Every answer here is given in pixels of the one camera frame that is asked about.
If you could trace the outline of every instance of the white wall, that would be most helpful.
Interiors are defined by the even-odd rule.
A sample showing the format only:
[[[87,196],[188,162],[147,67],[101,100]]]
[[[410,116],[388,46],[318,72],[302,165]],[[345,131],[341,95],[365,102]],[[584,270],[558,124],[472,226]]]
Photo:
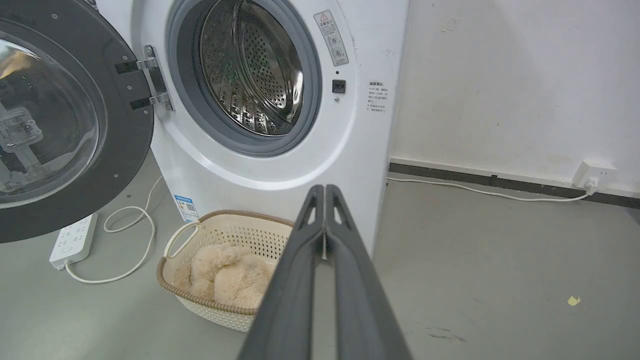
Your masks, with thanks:
[[[640,197],[640,0],[412,0],[392,161]]]

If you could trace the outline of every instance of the door hinge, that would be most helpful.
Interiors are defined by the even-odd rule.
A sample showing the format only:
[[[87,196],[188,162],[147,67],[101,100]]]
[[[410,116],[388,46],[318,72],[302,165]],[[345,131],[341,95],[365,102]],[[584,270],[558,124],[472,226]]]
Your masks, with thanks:
[[[153,45],[144,46],[145,59],[136,61],[138,69],[144,71],[151,97],[149,101],[153,105],[162,105],[166,110],[173,111],[173,103],[169,91],[166,89],[164,74],[160,68],[160,61],[156,58],[156,49]]]

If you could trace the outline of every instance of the black baseboard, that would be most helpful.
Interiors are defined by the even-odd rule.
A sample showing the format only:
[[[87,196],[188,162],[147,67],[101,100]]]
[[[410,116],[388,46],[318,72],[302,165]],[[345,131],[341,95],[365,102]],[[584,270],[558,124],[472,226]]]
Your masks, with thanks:
[[[480,184],[486,186],[494,186],[496,188],[520,190],[521,192],[540,193],[543,195],[551,195],[557,197],[578,197],[584,194],[584,190],[559,188],[557,186],[540,185],[534,183],[526,183],[524,181],[500,179],[496,175],[482,176],[465,174],[463,172],[455,172],[448,170],[438,170],[434,168],[416,167],[413,165],[404,165],[397,163],[389,164],[390,172],[399,174],[432,177],[435,179],[461,181],[464,183]],[[618,195],[609,195],[605,193],[595,193],[584,199],[585,201],[601,202],[602,204],[610,204],[616,206],[624,206],[625,208],[640,209],[640,199],[633,197],[625,197]]]

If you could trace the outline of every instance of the concrete floor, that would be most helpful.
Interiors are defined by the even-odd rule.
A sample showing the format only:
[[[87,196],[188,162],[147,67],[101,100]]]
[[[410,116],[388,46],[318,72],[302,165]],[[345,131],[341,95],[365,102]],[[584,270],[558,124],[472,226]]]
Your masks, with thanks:
[[[158,176],[150,158],[99,212],[99,229],[112,211],[144,205]],[[389,183],[374,264],[416,359],[630,359],[640,352],[639,215]],[[153,196],[152,216],[153,256],[111,284],[55,271],[55,233],[0,244],[0,357],[235,359],[244,334],[194,315],[156,283],[161,251],[182,224],[166,186]],[[101,279],[128,270],[149,229],[143,220],[118,234],[97,231],[77,273]],[[321,265],[314,359],[335,358],[332,286],[331,268]],[[572,295],[582,299],[575,307],[566,303]]]

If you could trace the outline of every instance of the front-loading washing machine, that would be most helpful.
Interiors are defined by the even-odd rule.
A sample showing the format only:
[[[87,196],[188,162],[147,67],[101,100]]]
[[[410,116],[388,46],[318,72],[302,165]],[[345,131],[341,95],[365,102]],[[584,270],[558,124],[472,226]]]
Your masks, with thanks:
[[[149,146],[185,221],[342,190],[372,254],[408,0],[0,4],[3,241],[68,225]]]

